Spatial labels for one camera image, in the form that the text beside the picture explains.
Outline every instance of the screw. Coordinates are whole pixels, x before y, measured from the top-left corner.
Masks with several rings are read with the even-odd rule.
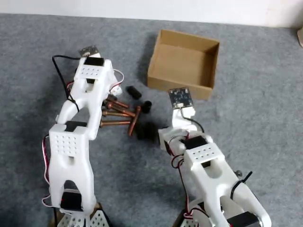
[[[138,117],[139,117],[139,114],[141,112],[141,107],[140,106],[137,106],[136,107],[136,114],[135,114],[135,117],[133,118],[131,124],[129,125],[129,128],[128,128],[128,135],[131,136],[132,133],[133,133],[133,130],[134,130],[134,125],[136,124],[137,120],[138,120]]]
[[[243,176],[243,173],[242,173],[242,171],[241,170],[237,170],[237,171],[235,171],[234,172],[237,176]]]
[[[130,117],[130,115],[127,115],[127,114],[124,114],[124,113],[111,112],[111,111],[106,111],[106,110],[102,110],[102,115],[103,115],[103,116]]]
[[[112,102],[108,102],[108,103],[107,103],[107,108],[108,108],[108,109],[117,110],[117,111],[119,111],[119,112],[121,112],[121,113],[125,113],[125,114],[127,114],[127,115],[129,115],[129,116],[131,116],[131,117],[135,117],[135,116],[136,116],[135,113],[133,113],[133,112],[131,112],[131,111],[128,111],[128,110],[126,110],[126,109],[124,109],[124,108],[122,108],[122,107],[120,107],[120,106],[118,106],[118,105],[115,105],[115,104],[112,103]]]
[[[114,103],[114,104],[116,104],[116,105],[119,105],[119,106],[121,106],[121,107],[124,107],[124,108],[126,108],[126,109],[129,108],[129,105],[128,105],[128,104],[125,104],[125,103],[120,102],[120,101],[118,101],[118,100],[114,100],[112,97],[108,97],[108,98],[107,98],[107,101],[112,102],[112,103]]]
[[[121,125],[121,124],[130,124],[130,121],[101,121],[100,128],[107,125]]]

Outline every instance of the white wall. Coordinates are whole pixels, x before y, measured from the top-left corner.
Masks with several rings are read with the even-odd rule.
[[[0,0],[0,12],[300,27],[303,0]]]

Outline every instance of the robotic arm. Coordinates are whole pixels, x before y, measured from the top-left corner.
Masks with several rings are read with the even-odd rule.
[[[86,218],[96,205],[94,174],[89,162],[89,140],[97,136],[103,100],[110,93],[122,92],[110,60],[98,52],[80,58],[70,91],[56,124],[50,129],[51,158],[48,169],[52,207],[77,218]],[[87,108],[89,121],[75,122],[73,117]],[[66,189],[67,181],[77,189]]]
[[[189,90],[172,89],[169,96],[172,127],[159,130],[160,147],[174,156],[172,164],[181,158],[176,168],[185,164],[199,192],[199,198],[187,204],[181,226],[192,219],[200,227],[271,227],[269,215],[244,184],[248,177],[239,180],[213,139],[192,124],[195,110]]]

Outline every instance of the open cardboard box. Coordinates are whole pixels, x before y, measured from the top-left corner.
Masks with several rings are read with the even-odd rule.
[[[191,96],[208,99],[214,88],[219,41],[161,30],[148,68],[147,86],[168,91],[188,87]]]

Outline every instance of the white plastic part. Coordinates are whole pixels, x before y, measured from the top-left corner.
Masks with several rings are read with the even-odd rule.
[[[58,223],[57,227],[86,227],[84,224],[85,218],[79,218],[77,216],[71,216],[65,214]],[[109,227],[104,212],[97,210],[94,216],[90,220],[90,227]]]
[[[226,216],[221,211],[220,198],[230,196],[233,186],[239,179],[225,161],[223,153],[215,143],[210,143],[186,150],[184,161],[204,199],[204,208],[211,221],[215,226],[229,227]],[[210,161],[210,166],[204,168],[201,164],[208,161]],[[264,227],[271,227],[269,215],[247,185],[241,183],[237,187],[233,200],[244,211],[257,215]]]
[[[185,113],[191,115],[193,112],[189,109],[189,112],[183,112],[184,116]],[[246,184],[241,183],[234,191],[233,200],[230,199],[232,188],[239,181],[238,177],[225,161],[224,154],[213,139],[197,131],[194,125],[181,119],[180,116],[182,117],[179,110],[174,110],[173,127],[159,130],[160,147],[166,149],[166,142],[175,155],[184,154],[185,166],[196,184],[199,197],[189,204],[189,208],[197,207],[204,202],[205,211],[209,216],[193,210],[194,221],[201,227],[229,227],[228,218],[248,211],[258,217],[262,227],[271,227],[269,215]],[[186,133],[189,138],[200,135],[208,143],[186,150],[185,145],[180,142]],[[202,166],[203,163],[208,162],[210,166]]]
[[[100,58],[97,53],[91,57]],[[66,181],[73,181],[81,194],[81,208],[83,211],[60,209],[70,212],[78,218],[90,215],[96,204],[94,194],[94,174],[89,162],[89,140],[97,136],[102,116],[102,102],[109,94],[110,88],[117,83],[110,60],[104,60],[103,66],[85,65],[86,58],[81,58],[76,70],[71,96],[79,109],[87,108],[89,121],[86,127],[78,126],[72,132],[66,130],[66,122],[78,113],[77,106],[66,100],[55,124],[49,131],[51,144],[51,158],[49,165],[49,182],[52,206],[61,208],[61,198]]]
[[[172,120],[171,120],[173,128],[182,128],[186,125],[192,124],[192,122],[182,117],[182,113],[184,117],[191,118],[192,116],[195,115],[196,112],[192,106],[182,108],[182,110],[181,109],[173,110]]]

